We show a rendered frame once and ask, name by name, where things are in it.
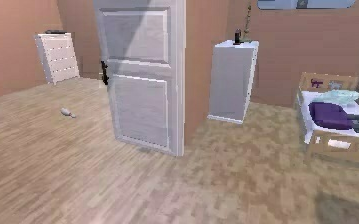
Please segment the white panelled room door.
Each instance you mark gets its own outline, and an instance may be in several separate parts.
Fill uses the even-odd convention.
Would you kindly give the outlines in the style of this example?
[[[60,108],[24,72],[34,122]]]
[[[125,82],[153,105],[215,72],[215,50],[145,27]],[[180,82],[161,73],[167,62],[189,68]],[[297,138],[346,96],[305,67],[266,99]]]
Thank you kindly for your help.
[[[186,0],[93,0],[115,138],[184,154]]]

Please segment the white tall cabinet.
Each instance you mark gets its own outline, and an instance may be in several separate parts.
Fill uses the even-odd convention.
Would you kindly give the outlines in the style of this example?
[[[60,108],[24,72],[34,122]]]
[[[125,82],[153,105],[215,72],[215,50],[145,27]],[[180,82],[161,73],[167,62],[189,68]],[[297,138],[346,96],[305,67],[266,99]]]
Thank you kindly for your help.
[[[250,104],[259,42],[213,48],[208,119],[242,124]]]

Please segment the thin green house plant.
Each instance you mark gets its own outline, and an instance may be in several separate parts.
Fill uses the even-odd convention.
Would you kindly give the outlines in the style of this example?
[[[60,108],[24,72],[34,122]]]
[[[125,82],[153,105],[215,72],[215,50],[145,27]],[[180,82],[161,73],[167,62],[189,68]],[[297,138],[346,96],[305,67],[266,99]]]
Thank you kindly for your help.
[[[249,32],[250,32],[250,21],[251,21],[251,11],[252,11],[252,4],[251,2],[248,3],[247,6],[247,15],[246,15],[246,20],[245,20],[245,27],[244,27],[244,31],[243,31],[243,36],[242,36],[242,42],[251,42],[251,39],[249,38]]]

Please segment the white chest of drawers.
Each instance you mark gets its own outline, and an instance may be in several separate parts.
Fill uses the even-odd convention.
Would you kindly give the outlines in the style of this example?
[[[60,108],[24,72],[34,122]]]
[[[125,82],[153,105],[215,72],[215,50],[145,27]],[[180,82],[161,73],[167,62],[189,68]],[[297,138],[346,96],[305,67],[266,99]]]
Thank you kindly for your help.
[[[45,79],[48,83],[79,77],[72,35],[36,34],[34,36]]]

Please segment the purple blanket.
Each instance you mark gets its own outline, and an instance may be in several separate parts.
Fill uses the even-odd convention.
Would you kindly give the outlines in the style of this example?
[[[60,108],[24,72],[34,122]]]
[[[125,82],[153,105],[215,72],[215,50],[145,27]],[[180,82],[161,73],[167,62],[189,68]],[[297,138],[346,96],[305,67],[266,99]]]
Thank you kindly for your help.
[[[312,102],[308,107],[311,118],[317,126],[336,130],[349,130],[353,127],[348,114],[337,104]]]

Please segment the wooden bed with white mattress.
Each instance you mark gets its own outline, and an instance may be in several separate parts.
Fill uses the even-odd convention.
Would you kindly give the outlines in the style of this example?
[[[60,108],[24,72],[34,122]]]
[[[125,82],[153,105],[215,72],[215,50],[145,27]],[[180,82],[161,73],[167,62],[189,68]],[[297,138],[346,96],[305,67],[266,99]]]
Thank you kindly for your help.
[[[314,154],[359,164],[359,133],[353,129],[336,130],[317,126],[310,115],[308,105],[313,99],[331,90],[356,91],[359,78],[303,72],[296,94],[296,108],[306,145],[307,158]],[[341,106],[347,114],[359,115],[359,104],[353,101]]]

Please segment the pale blue pillow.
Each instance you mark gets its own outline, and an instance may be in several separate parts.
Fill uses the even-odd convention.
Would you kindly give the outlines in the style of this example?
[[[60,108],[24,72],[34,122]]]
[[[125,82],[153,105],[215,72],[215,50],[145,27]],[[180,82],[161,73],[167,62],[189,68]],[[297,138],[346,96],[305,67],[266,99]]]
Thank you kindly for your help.
[[[313,102],[347,105],[359,98],[359,93],[352,90],[331,90],[313,99]]]

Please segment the window with grey frame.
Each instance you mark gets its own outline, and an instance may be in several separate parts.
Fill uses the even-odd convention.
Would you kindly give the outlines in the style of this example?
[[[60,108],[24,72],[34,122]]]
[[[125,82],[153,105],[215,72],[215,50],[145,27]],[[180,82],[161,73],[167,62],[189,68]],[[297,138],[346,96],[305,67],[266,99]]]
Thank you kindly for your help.
[[[356,0],[257,0],[261,10],[291,9],[344,9],[350,8]]]

